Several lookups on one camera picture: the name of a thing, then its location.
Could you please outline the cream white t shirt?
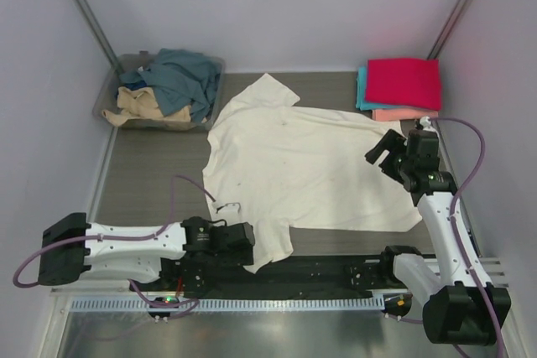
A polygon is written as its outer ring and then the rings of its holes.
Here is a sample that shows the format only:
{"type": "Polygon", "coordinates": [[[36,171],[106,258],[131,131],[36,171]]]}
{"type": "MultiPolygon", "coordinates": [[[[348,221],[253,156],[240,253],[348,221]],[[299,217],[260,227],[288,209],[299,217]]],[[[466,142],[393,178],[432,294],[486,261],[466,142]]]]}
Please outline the cream white t shirt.
{"type": "Polygon", "coordinates": [[[253,227],[249,272],[293,253],[290,229],[406,232],[420,213],[366,153],[398,122],[302,107],[263,75],[234,96],[208,133],[203,183],[211,208],[238,203],[253,227]]]}

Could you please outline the clear plastic bin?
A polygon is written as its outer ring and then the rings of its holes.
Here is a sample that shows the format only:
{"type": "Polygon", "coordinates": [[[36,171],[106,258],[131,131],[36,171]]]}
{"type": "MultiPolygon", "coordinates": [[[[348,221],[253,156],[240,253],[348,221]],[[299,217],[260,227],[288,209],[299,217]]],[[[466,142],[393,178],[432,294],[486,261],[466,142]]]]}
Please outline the clear plastic bin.
{"type": "MultiPolygon", "coordinates": [[[[148,51],[139,51],[137,54],[122,54],[118,57],[118,63],[126,71],[137,68],[146,68],[150,62],[156,57],[155,54],[150,54],[148,51]]],[[[208,115],[202,122],[177,122],[165,118],[164,120],[145,119],[135,117],[126,121],[121,128],[125,129],[155,129],[171,132],[208,132],[220,110],[222,109],[222,94],[224,86],[225,62],[222,58],[210,56],[210,59],[221,67],[221,74],[217,83],[216,99],[214,100],[208,115]]],[[[120,108],[117,106],[117,90],[121,86],[121,81],[116,70],[112,67],[102,84],[102,87],[97,96],[95,105],[92,109],[92,114],[101,121],[106,121],[104,111],[109,111],[111,114],[120,115],[120,108]]]]}

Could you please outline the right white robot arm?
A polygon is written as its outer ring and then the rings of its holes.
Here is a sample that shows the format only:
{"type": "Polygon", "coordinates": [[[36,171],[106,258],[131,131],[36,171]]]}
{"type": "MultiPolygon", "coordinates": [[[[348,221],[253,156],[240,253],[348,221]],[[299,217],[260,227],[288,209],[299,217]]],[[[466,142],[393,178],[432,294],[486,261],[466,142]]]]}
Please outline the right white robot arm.
{"type": "Polygon", "coordinates": [[[422,307],[425,334],[434,344],[500,345],[511,308],[506,288],[493,285],[483,268],[459,211],[452,175],[440,169],[440,141],[433,129],[403,136],[388,130],[366,153],[368,163],[410,193],[432,240],[438,269],[410,247],[386,249],[380,281],[403,283],[422,307]]]}

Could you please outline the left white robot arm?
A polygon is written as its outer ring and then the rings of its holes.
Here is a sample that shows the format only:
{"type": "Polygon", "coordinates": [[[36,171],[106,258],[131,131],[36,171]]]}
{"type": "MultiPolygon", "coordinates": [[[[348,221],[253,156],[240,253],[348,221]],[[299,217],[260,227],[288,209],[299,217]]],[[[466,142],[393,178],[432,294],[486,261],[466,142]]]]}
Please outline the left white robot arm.
{"type": "Polygon", "coordinates": [[[167,226],[106,226],[72,213],[42,236],[38,283],[60,286],[78,280],[133,280],[172,289],[172,264],[191,260],[224,267],[253,263],[253,227],[194,216],[167,226]]]}

